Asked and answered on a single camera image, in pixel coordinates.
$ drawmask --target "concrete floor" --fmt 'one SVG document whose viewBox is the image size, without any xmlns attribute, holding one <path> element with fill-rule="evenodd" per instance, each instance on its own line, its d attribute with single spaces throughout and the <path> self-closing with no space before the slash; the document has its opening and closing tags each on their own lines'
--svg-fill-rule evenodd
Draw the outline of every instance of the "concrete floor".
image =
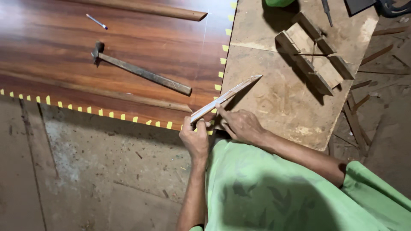
<svg viewBox="0 0 411 231">
<path fill-rule="evenodd" d="M 376 30 L 410 25 L 411 22 L 398 22 L 400 18 L 381 18 Z M 405 33 L 401 33 L 373 37 L 365 56 L 389 44 L 401 42 L 405 36 Z M 404 68 L 390 54 L 366 65 Z M 366 80 L 377 82 L 374 86 L 353 90 L 357 102 L 369 92 L 378 92 L 380 95 L 371 97 L 358 110 L 360 124 L 371 139 L 383 113 L 395 104 L 393 101 L 400 97 L 406 105 L 411 102 L 406 85 L 379 88 L 386 83 L 409 77 L 357 73 L 354 84 Z M 1 96 L 0 100 L 3 106 L 16 107 L 16 99 Z M 113 184 L 126 185 L 162 198 L 167 198 L 163 192 L 165 190 L 168 200 L 182 203 L 189 177 L 190 159 L 178 137 L 178 131 L 43 104 L 41 112 L 58 172 L 57 178 L 37 177 L 47 230 L 108 230 Z M 15 110 L 15 113 L 15 120 L 9 120 L 10 123 L 16 123 L 21 116 L 19 110 Z M 2 126 L 6 130 L 5 134 L 9 131 L 8 125 Z M 343 114 L 336 129 L 355 142 L 349 135 L 350 128 Z M 403 136 L 409 136 L 409 130 L 404 132 Z M 23 128 L 12 130 L 13 136 L 21 136 L 22 133 Z M 1 146 L 6 146 L 10 141 L 2 139 L 1 142 Z M 352 145 L 336 137 L 334 142 L 335 157 L 360 159 L 358 150 Z M 384 145 L 386 148 L 399 144 L 386 140 Z M 384 168 L 392 169 L 396 166 L 395 163 L 381 165 L 387 158 L 399 156 L 395 158 L 397 162 L 411 163 L 411 156 L 404 154 L 407 152 L 406 148 L 393 149 L 397 153 L 391 152 L 388 155 L 380 152 L 371 155 L 365 164 L 370 169 L 379 169 L 378 174 L 383 174 Z M 401 187 L 397 176 L 410 175 L 409 167 L 405 164 L 398 165 L 395 171 L 381 177 L 388 183 Z M 411 189 L 407 187 L 401 188 L 401 192 L 411 196 Z"/>
</svg>

